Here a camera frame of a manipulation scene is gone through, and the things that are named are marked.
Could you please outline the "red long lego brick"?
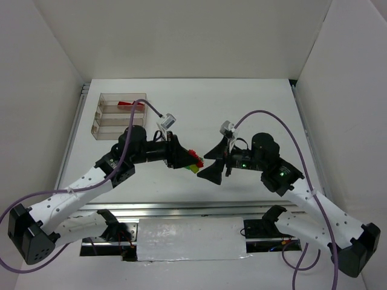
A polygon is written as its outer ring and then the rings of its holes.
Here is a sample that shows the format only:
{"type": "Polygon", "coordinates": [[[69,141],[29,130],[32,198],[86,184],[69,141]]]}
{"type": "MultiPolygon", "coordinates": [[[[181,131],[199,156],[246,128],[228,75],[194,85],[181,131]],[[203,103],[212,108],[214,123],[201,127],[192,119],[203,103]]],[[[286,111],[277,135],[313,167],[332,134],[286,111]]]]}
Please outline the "red long lego brick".
{"type": "Polygon", "coordinates": [[[196,159],[195,165],[196,165],[198,168],[204,167],[203,159],[202,159],[202,157],[200,157],[200,156],[196,153],[196,151],[194,151],[194,150],[192,150],[192,149],[189,149],[189,150],[188,150],[188,153],[196,159]]]}

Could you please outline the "red sloped lego brick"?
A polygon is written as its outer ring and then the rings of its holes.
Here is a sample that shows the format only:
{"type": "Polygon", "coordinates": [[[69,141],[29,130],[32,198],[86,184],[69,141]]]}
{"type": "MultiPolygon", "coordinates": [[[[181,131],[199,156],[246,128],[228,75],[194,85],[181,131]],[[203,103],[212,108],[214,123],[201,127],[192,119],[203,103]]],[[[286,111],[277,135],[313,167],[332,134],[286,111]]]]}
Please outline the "red sloped lego brick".
{"type": "MultiPolygon", "coordinates": [[[[117,109],[122,110],[122,111],[131,111],[134,107],[135,102],[126,102],[126,101],[120,101],[117,104],[117,109]]],[[[135,112],[144,112],[145,111],[145,104],[139,102],[136,106],[134,111],[135,112]]]]}

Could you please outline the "lime rounded lego brick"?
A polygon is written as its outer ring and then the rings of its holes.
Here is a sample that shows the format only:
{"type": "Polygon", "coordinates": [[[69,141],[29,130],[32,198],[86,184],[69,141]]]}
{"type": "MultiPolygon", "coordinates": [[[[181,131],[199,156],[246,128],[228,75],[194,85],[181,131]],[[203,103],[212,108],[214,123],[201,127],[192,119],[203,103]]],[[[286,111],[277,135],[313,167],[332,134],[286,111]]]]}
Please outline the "lime rounded lego brick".
{"type": "Polygon", "coordinates": [[[197,174],[200,171],[200,167],[198,167],[196,164],[192,164],[190,166],[186,166],[185,169],[190,170],[194,174],[197,174]]]}

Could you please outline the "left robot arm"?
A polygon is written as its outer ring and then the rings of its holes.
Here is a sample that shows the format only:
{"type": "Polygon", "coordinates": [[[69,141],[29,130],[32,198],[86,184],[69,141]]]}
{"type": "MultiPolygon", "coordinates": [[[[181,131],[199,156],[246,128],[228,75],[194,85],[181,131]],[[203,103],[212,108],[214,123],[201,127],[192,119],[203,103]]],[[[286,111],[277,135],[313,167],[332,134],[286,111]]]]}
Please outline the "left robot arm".
{"type": "Polygon", "coordinates": [[[86,174],[63,190],[29,207],[14,202],[8,216],[8,236],[24,262],[35,265],[55,247],[99,235],[110,240],[124,229],[109,210],[97,210],[88,216],[72,217],[94,198],[108,193],[135,174],[135,165],[164,161],[171,169],[202,168],[203,160],[195,151],[185,149],[171,131],[161,141],[149,141],[145,128],[129,126],[118,142],[86,174]]]}

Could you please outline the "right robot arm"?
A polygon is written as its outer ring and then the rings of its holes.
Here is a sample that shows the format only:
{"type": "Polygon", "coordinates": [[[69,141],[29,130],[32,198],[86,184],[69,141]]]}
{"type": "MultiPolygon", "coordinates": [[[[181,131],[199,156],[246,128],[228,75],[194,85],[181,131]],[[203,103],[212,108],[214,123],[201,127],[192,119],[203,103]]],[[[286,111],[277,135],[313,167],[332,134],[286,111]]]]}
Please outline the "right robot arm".
{"type": "Polygon", "coordinates": [[[303,221],[275,205],[263,216],[269,227],[314,243],[331,254],[341,272],[358,277],[376,252],[380,228],[374,223],[364,224],[318,190],[310,189],[303,173],[280,157],[280,147],[270,134],[255,134],[250,149],[240,149],[231,143],[224,137],[205,154],[206,159],[214,162],[200,171],[198,177],[220,185],[222,176],[229,176],[232,169],[261,172],[261,181],[268,191],[290,201],[315,221],[313,224],[303,221]]]}

